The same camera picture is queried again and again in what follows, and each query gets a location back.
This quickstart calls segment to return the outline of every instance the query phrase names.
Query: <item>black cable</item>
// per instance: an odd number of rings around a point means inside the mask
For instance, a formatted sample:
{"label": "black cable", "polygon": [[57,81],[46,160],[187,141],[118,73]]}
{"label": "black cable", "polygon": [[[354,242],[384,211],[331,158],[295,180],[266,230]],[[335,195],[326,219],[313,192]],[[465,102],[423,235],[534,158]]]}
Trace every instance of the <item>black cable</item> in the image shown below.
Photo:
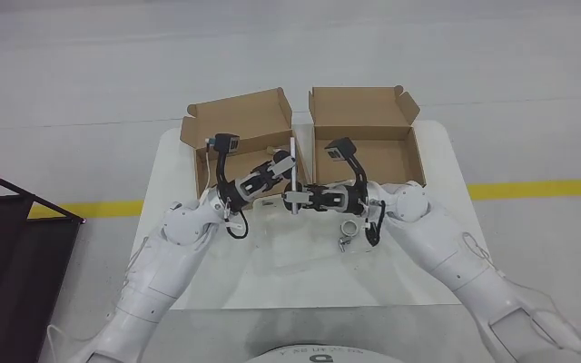
{"label": "black cable", "polygon": [[244,215],[243,211],[240,211],[240,215],[242,216],[242,219],[244,220],[244,234],[239,236],[237,234],[234,234],[234,232],[232,232],[232,229],[230,227],[226,227],[226,231],[228,231],[228,234],[230,234],[231,237],[234,238],[235,240],[243,240],[246,238],[246,236],[248,236],[248,221],[246,221],[246,216]]}
{"label": "black cable", "polygon": [[381,201],[381,214],[379,216],[378,224],[372,222],[369,228],[365,230],[365,237],[372,247],[377,246],[379,239],[381,238],[381,224],[383,224],[383,218],[385,217],[386,203]]}

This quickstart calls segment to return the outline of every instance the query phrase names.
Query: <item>cable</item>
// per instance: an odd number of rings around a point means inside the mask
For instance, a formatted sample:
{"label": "cable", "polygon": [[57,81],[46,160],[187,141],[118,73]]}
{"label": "cable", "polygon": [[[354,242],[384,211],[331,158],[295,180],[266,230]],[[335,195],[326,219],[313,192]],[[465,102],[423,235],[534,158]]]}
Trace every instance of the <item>cable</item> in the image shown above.
{"label": "cable", "polygon": [[[476,249],[477,249],[477,250],[478,250],[478,252],[480,252],[480,253],[477,253],[475,250],[473,250],[473,249],[472,249],[472,247],[470,247],[470,245],[469,245],[469,244],[468,244],[468,242],[466,241],[466,237],[469,237],[470,239],[472,239],[472,241],[474,242],[474,244],[475,244],[475,246],[476,246]],[[504,279],[506,282],[508,282],[508,283],[510,283],[510,284],[512,284],[512,285],[515,285],[515,286],[517,286],[517,287],[519,287],[519,288],[521,288],[521,289],[527,289],[527,290],[529,290],[529,291],[536,292],[536,293],[538,293],[538,294],[540,294],[540,295],[542,295],[542,296],[546,297],[546,298],[547,298],[547,299],[550,301],[550,303],[551,303],[551,305],[553,306],[553,309],[554,309],[554,310],[550,310],[550,309],[532,309],[532,311],[530,311],[530,315],[528,316],[528,317],[529,317],[529,323],[530,323],[530,327],[531,327],[531,328],[532,328],[532,329],[535,331],[535,333],[536,333],[536,334],[537,334],[537,335],[538,335],[540,338],[542,338],[544,341],[546,341],[547,343],[549,343],[549,344],[550,344],[550,345],[552,345],[553,347],[555,347],[555,348],[557,348],[557,349],[568,349],[568,350],[574,351],[576,354],[581,354],[581,350],[575,350],[575,349],[571,349],[571,348],[565,348],[565,347],[561,347],[561,346],[560,346],[560,345],[559,345],[557,342],[555,342],[553,339],[546,338],[546,336],[545,336],[545,334],[546,334],[546,333],[545,333],[545,332],[542,332],[542,331],[539,331],[539,330],[538,330],[538,325],[537,325],[537,324],[536,324],[536,322],[535,322],[535,316],[537,316],[537,315],[538,315],[538,313],[545,312],[545,313],[547,313],[547,314],[552,314],[552,315],[554,315],[554,316],[558,317],[559,319],[561,319],[561,321],[562,321],[562,322],[563,322],[565,325],[568,325],[568,326],[569,326],[569,327],[570,327],[570,328],[573,330],[573,333],[574,333],[574,334],[577,336],[577,338],[578,338],[579,340],[581,340],[581,334],[579,333],[579,331],[577,330],[577,328],[576,328],[576,327],[575,327],[573,324],[571,324],[571,322],[570,322],[569,320],[567,320],[567,318],[565,317],[565,315],[563,315],[563,314],[561,313],[561,311],[559,310],[559,308],[556,306],[556,303],[555,303],[555,301],[553,300],[553,298],[552,298],[552,297],[551,297],[549,294],[547,294],[546,292],[544,292],[544,291],[542,291],[542,290],[540,290],[540,289],[531,288],[530,286],[523,285],[523,284],[520,284],[520,283],[518,283],[518,282],[514,282],[513,280],[509,279],[509,278],[507,277],[507,275],[506,275],[506,274],[505,274],[505,273],[504,273],[502,270],[500,270],[500,269],[499,269],[499,268],[498,268],[498,267],[497,267],[497,266],[496,266],[496,265],[495,265],[495,264],[492,262],[492,259],[490,258],[490,254],[489,254],[489,253],[488,253],[486,250],[484,250],[482,247],[480,247],[480,245],[478,244],[478,242],[476,241],[476,239],[474,238],[474,236],[472,236],[472,234],[471,234],[470,232],[466,232],[466,231],[465,231],[465,232],[462,232],[462,240],[464,241],[464,244],[466,245],[466,247],[468,247],[468,249],[469,249],[469,250],[470,250],[472,253],[474,253],[476,256],[478,256],[478,257],[479,257],[479,258],[481,258],[482,260],[485,260],[486,262],[488,262],[488,264],[489,264],[489,265],[490,265],[490,266],[491,266],[491,267],[492,267],[492,268],[493,268],[493,269],[494,269],[494,270],[497,272],[497,274],[498,274],[498,275],[499,275],[499,276],[500,276],[502,279]]]}
{"label": "cable", "polygon": [[208,190],[210,187],[210,158],[208,157],[208,153],[210,152],[210,144],[206,143],[206,167],[208,168],[208,178],[206,178],[206,187],[204,190]]}
{"label": "cable", "polygon": [[230,234],[231,237],[234,238],[235,240],[243,240],[246,238],[246,236],[248,236],[248,221],[246,221],[246,216],[244,215],[243,211],[240,211],[240,215],[242,216],[242,219],[244,220],[244,234],[239,236],[237,234],[234,234],[234,232],[232,232],[232,229],[230,227],[226,227],[226,231],[228,231],[228,234]]}
{"label": "cable", "polygon": [[[381,224],[383,224],[386,207],[387,205],[385,201],[381,201],[381,214],[379,216],[378,224],[376,225],[375,222],[372,222],[369,228],[365,229],[365,237],[367,237],[367,241],[373,247],[377,246],[379,239],[381,238]],[[369,218],[365,219],[365,223],[369,223]]]}

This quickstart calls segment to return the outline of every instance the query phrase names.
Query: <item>black frame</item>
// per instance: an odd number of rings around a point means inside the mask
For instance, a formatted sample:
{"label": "black frame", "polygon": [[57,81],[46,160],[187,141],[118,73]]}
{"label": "black frame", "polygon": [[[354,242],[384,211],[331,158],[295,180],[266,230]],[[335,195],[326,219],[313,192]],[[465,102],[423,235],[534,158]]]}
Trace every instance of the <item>black frame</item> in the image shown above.
{"label": "black frame", "polygon": [[[86,220],[9,181],[0,186],[0,361],[36,362],[81,224]],[[63,217],[29,219],[34,203]]]}

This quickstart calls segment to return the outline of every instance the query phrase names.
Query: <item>floor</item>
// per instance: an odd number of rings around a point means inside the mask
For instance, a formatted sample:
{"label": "floor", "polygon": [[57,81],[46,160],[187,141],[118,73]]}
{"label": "floor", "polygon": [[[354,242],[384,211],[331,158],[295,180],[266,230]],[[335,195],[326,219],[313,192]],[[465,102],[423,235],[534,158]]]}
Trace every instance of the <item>floor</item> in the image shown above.
{"label": "floor", "polygon": [[[190,103],[281,86],[305,113],[313,85],[402,84],[447,127],[468,184],[579,180],[578,34],[576,0],[4,1],[0,173],[57,203],[140,200]],[[579,197],[475,208],[500,268],[581,322]],[[74,253],[111,278],[67,277],[103,297],[57,307],[74,333],[99,328],[137,221],[84,227]]]}

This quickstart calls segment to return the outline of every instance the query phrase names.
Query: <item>small white object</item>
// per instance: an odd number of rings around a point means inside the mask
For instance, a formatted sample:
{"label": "small white object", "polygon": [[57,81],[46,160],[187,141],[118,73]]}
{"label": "small white object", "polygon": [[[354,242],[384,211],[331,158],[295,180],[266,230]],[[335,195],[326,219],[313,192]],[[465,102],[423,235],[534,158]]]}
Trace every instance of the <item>small white object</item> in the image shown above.
{"label": "small white object", "polygon": [[347,237],[355,237],[359,233],[359,226],[354,220],[346,220],[341,223],[341,232]]}
{"label": "small white object", "polygon": [[244,226],[241,225],[240,223],[234,223],[233,221],[227,221],[226,223],[224,223],[224,225],[228,228],[234,228],[235,230],[244,230]]}

